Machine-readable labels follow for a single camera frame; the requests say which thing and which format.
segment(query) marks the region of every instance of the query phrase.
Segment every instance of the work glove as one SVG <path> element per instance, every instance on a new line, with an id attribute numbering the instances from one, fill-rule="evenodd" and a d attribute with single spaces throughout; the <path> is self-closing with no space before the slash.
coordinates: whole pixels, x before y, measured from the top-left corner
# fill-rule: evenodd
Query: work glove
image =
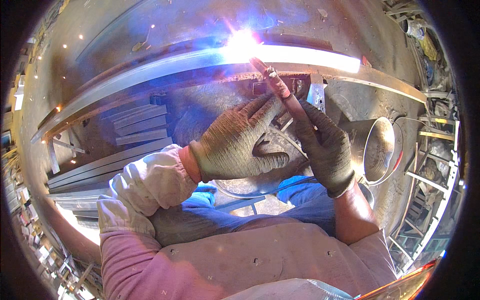
<path id="1" fill-rule="evenodd" d="M 355 172 L 350 164 L 348 135 L 321 110 L 304 100 L 301 100 L 300 104 L 312 122 L 296 122 L 302 150 L 310 160 L 315 178 L 326 187 L 328 196 L 338 198 L 355 183 Z"/>
<path id="2" fill-rule="evenodd" d="M 271 95 L 243 103 L 222 113 L 199 142 L 190 142 L 202 181 L 246 178 L 284 167 L 289 160 L 287 153 L 252 154 L 281 105 Z"/>

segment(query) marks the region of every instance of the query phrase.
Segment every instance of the concrete floor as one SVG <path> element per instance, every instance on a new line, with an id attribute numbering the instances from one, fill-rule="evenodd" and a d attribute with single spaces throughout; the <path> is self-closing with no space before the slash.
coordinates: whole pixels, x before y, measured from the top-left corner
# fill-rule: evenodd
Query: concrete floor
<path id="1" fill-rule="evenodd" d="M 137 0 L 71 0 L 48 33 L 42 60 L 36 60 L 27 69 L 24 105 L 13 116 L 18 129 L 13 131 L 13 138 L 19 146 L 25 182 L 31 194 L 38 199 L 37 205 L 44 206 L 47 220 L 59 216 L 49 205 L 48 199 L 42 197 L 47 191 L 44 184 L 51 173 L 50 161 L 45 145 L 32 145 L 29 142 L 40 121 L 57 105 L 63 105 L 71 99 L 75 95 L 75 89 L 94 76 L 119 63 L 154 53 L 166 45 L 228 34 L 230 28 L 298 35 L 329 41 L 335 51 L 360 59 L 364 55 L 380 71 L 407 83 L 420 83 L 403 32 L 397 24 L 384 16 L 381 2 L 377 0 L 173 0 L 171 4 L 169 1 L 146 1 L 96 44 L 86 59 L 75 61 L 105 26 L 136 2 Z M 328 16 L 322 19 L 317 9 L 326 10 Z M 136 43 L 145 41 L 152 24 L 155 27 L 150 29 L 147 43 L 139 51 L 132 51 Z M 232 93 L 234 91 L 218 91 L 216 97 L 225 99 L 232 96 Z M 171 101 L 180 97 L 169 96 Z M 238 96 L 232 97 L 228 101 L 229 105 L 239 99 Z M 327 114 L 335 122 L 392 117 L 397 114 L 415 117 L 422 110 L 419 103 L 398 94 L 340 81 L 329 81 L 325 97 Z M 202 99 L 200 94 L 193 98 Z M 224 104 L 215 107 L 212 117 L 225 109 Z M 417 124 L 406 122 L 401 125 L 405 134 L 405 154 L 399 170 L 404 168 L 413 155 L 418 128 Z M 392 165 L 401 144 L 398 128 L 395 130 L 397 147 Z M 78 157 L 79 164 L 121 151 L 101 134 L 103 128 L 101 125 L 99 127 L 95 118 L 92 118 L 91 124 L 86 128 L 74 126 L 74 131 L 82 146 L 88 146 L 92 151 L 90 156 Z M 72 166 L 69 163 L 72 158 L 69 150 L 57 146 L 55 148 L 61 170 L 79 165 Z M 401 171 L 397 171 L 390 180 L 372 188 L 376 198 L 374 212 L 387 234 L 404 211 L 409 182 Z M 273 208 L 275 205 L 262 209 L 262 213 L 277 213 L 280 208 Z M 68 224 L 61 220 L 55 222 L 59 227 L 64 226 L 65 235 L 68 235 L 68 230 L 71 229 Z M 87 244 L 88 241 L 82 240 L 82 243 Z"/>

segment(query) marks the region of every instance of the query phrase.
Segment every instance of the metal rail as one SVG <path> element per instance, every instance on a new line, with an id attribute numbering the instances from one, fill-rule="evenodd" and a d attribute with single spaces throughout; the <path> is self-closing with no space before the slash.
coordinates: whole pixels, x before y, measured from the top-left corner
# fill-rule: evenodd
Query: metal rail
<path id="1" fill-rule="evenodd" d="M 311 48 L 262 45 L 257 57 L 272 64 L 281 74 L 294 72 L 321 74 L 326 79 L 344 80 L 366 84 L 392 91 L 422 103 L 426 96 L 414 87 L 383 72 L 360 65 L 360 61 L 343 54 Z M 207 67 L 240 67 L 245 73 L 257 73 L 242 55 L 229 54 L 229 47 L 210 48 L 187 53 L 164 55 L 129 67 L 105 78 L 104 74 L 89 81 L 86 86 L 60 112 L 46 120 L 33 135 L 30 142 L 39 141 L 44 135 L 64 124 L 65 120 L 81 109 L 125 88 L 158 77 Z"/>

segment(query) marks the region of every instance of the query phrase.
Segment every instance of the pink shirt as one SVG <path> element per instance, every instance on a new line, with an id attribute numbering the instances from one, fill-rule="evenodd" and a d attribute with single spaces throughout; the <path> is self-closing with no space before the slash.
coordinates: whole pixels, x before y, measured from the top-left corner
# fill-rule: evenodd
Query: pink shirt
<path id="1" fill-rule="evenodd" d="M 269 283 L 298 283 L 291 278 L 320 280 L 354 297 L 396 279 L 383 230 L 347 246 L 315 224 L 285 218 L 270 225 L 266 219 L 162 248 L 146 216 L 185 201 L 195 188 L 178 149 L 172 145 L 127 165 L 110 181 L 111 197 L 98 200 L 108 299 L 222 299 L 254 287 L 271 294 L 278 286 Z M 180 181 L 164 185 L 153 175 Z M 306 292 L 299 288 L 298 299 Z"/>

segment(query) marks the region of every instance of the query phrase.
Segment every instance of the dirt floor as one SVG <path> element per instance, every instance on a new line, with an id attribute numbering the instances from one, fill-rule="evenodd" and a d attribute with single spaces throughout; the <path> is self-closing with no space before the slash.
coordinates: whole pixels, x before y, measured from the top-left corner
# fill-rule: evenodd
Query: dirt floor
<path id="1" fill-rule="evenodd" d="M 44 201 L 40 196 L 47 192 L 45 183 L 52 175 L 46 146 L 40 142 L 30 144 L 30 138 L 41 120 L 56 106 L 68 102 L 75 95 L 75 90 L 94 76 L 170 44 L 227 35 L 230 29 L 251 29 L 272 35 L 297 35 L 329 41 L 335 51 L 359 59 L 365 56 L 374 68 L 409 84 L 420 84 L 414 58 L 406 47 L 404 33 L 383 14 L 382 4 L 377 0 L 173 0 L 171 4 L 169 1 L 146 0 L 95 43 L 88 55 L 76 61 L 82 50 L 105 26 L 136 2 L 137 0 L 71 0 L 46 36 L 42 59 L 37 59 L 28 66 L 24 104 L 22 110 L 14 113 L 16 130 L 12 133 L 19 146 L 25 182 L 38 201 Z M 323 18 L 318 9 L 327 11 L 328 16 Z M 146 43 L 140 50 L 132 50 L 135 44 L 144 41 Z M 182 89 L 167 95 L 169 112 L 177 119 L 173 132 L 177 143 L 185 145 L 189 140 L 198 138 L 218 114 L 245 98 L 240 90 L 231 84 L 217 84 Z M 407 97 L 341 81 L 328 82 L 325 98 L 327 115 L 336 123 L 380 116 L 416 117 L 423 110 L 422 105 Z M 195 119 L 194 115 L 198 111 L 204 113 L 200 119 Z M 70 150 L 55 146 L 62 172 L 123 150 L 114 146 L 112 135 L 98 122 L 99 118 L 100 116 L 92 118 L 86 127 L 73 127 L 75 142 L 91 152 L 90 155 L 79 155 L 77 164 L 70 163 Z M 410 179 L 401 170 L 413 156 L 417 140 L 417 124 L 402 122 L 400 125 L 404 129 L 405 153 L 399 171 L 384 184 L 372 187 L 376 199 L 374 212 L 386 234 L 394 229 L 405 209 Z M 395 131 L 396 149 L 390 168 L 401 148 L 398 128 L 395 127 Z M 66 136 L 66 133 L 62 135 L 62 141 L 68 141 Z M 298 165 L 281 175 L 273 176 L 273 181 L 265 180 L 257 184 L 257 181 L 251 180 L 250 186 L 243 185 L 238 190 L 232 185 L 233 192 L 265 191 L 276 186 L 280 178 L 304 172 L 300 168 L 301 157 L 293 147 L 288 149 L 290 146 L 287 144 L 277 144 L 276 147 L 283 147 L 289 154 L 298 157 Z M 275 198 L 269 197 L 258 204 L 257 210 L 258 213 L 278 214 L 287 208 Z M 247 207 L 238 213 L 252 213 L 249 210 L 251 208 Z M 51 209 L 46 209 L 43 213 L 47 220 L 58 217 Z"/>

